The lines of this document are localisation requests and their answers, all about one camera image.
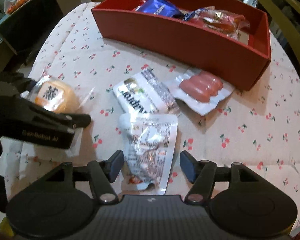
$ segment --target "vacuum-sealed sausage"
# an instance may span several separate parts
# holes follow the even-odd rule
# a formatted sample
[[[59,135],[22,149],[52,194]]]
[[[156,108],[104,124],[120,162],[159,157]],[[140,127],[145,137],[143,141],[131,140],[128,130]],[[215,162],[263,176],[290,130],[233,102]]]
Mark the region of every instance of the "vacuum-sealed sausage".
[[[211,80],[212,84],[215,84],[217,87],[218,87],[218,90],[222,89],[223,88],[223,84],[222,84],[222,81],[220,80],[220,78],[216,77],[215,75],[207,72],[207,71],[204,71],[202,70],[200,73],[199,73],[199,76],[203,76],[203,77],[207,77]]]
[[[212,84],[211,80],[205,76],[192,76],[189,79],[193,84],[198,86],[203,90],[208,90],[211,96],[216,96],[218,94],[218,87]]]
[[[195,85],[189,79],[183,80],[180,83],[179,87],[188,95],[200,102],[207,103],[210,101],[210,93],[208,88],[206,88],[206,90],[201,89],[198,87],[198,85]]]

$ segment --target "red box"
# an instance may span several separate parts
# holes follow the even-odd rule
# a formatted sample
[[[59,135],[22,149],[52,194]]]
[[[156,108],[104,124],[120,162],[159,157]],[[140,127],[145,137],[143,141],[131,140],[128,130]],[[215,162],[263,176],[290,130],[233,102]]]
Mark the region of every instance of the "red box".
[[[134,44],[207,70],[240,90],[249,90],[271,61],[267,14],[237,0],[168,0],[193,11],[216,9],[242,14],[250,22],[248,45],[208,28],[135,12],[140,0],[106,0],[92,14],[104,38]]]

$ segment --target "cherry-patterned tablecloth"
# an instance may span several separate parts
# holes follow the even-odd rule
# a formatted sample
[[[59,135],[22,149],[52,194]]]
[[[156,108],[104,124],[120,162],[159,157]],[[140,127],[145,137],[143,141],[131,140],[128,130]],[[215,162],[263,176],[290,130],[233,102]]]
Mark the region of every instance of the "cherry-patterned tablecloth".
[[[124,148],[118,128],[123,110],[112,93],[118,82],[148,67],[160,81],[174,79],[188,69],[187,65],[160,54],[103,39],[90,11],[94,5],[81,4],[58,23],[30,73],[31,78],[39,79],[45,71],[76,89],[95,88],[89,99],[93,107],[85,109],[93,124],[83,131],[80,156],[48,159],[29,152],[22,142],[2,138],[0,170],[6,179],[9,198],[61,161],[86,165],[91,160],[107,159],[115,150]],[[251,91],[235,90],[206,116],[199,116],[178,101],[181,115],[166,194],[184,197],[191,187],[179,165],[178,155],[182,150],[189,151],[197,160],[208,159],[219,166],[242,162],[295,201],[298,218],[294,228],[297,228],[300,226],[300,80],[272,33],[270,37],[272,62]],[[113,187],[118,194],[124,194],[124,186],[120,174]],[[226,186],[217,183],[215,193]],[[87,185],[78,187],[89,191]],[[151,190],[135,193],[149,194]]]

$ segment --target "white plastic package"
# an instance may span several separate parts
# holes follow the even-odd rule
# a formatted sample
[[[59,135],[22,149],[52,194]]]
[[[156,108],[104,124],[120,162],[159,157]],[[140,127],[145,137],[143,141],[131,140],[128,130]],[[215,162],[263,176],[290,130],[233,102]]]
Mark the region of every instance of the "white plastic package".
[[[119,125],[126,137],[124,158],[128,171],[126,190],[145,190],[150,183],[164,195],[177,138],[178,118],[174,114],[122,114]]]
[[[222,81],[223,88],[218,91],[218,95],[211,96],[208,103],[199,102],[185,93],[179,87],[179,85],[183,80],[189,79],[201,71],[201,69],[187,70],[186,73],[177,76],[174,80],[166,81],[164,84],[168,87],[174,98],[184,101],[193,111],[197,112],[198,114],[205,115],[215,109],[220,101],[231,95],[234,90],[234,86],[230,85],[228,82]]]
[[[27,99],[55,113],[75,113],[85,104],[93,89],[73,89],[70,85],[52,76],[43,76],[28,94]]]
[[[179,111],[167,87],[149,69],[120,82],[113,92],[126,113],[175,114]]]

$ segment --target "table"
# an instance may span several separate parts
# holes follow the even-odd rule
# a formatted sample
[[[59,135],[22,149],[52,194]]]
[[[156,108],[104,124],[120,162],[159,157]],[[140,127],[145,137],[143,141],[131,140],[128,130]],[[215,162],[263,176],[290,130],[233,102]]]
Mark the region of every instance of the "table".
[[[81,4],[53,29],[34,63],[30,77],[43,72],[58,77],[74,88],[91,89],[90,113],[93,124],[84,129],[80,155],[37,156],[26,143],[2,138],[0,173],[5,176],[7,196],[11,198],[62,161],[86,165],[107,159],[123,149],[118,128],[123,113],[112,87],[145,67],[153,68],[161,81],[174,79],[188,66],[130,44],[103,39],[90,9]],[[272,62],[257,84],[247,92],[235,90],[217,109],[204,117],[179,101],[178,136],[166,194],[186,195],[191,187],[183,175],[178,155],[189,151],[197,160],[208,159],[218,166],[242,162],[288,194],[298,206],[294,228],[300,227],[300,80],[290,60],[272,33]],[[112,184],[118,194],[126,192],[120,174]],[[87,185],[78,185],[85,192]],[[216,183],[214,194],[227,183]]]

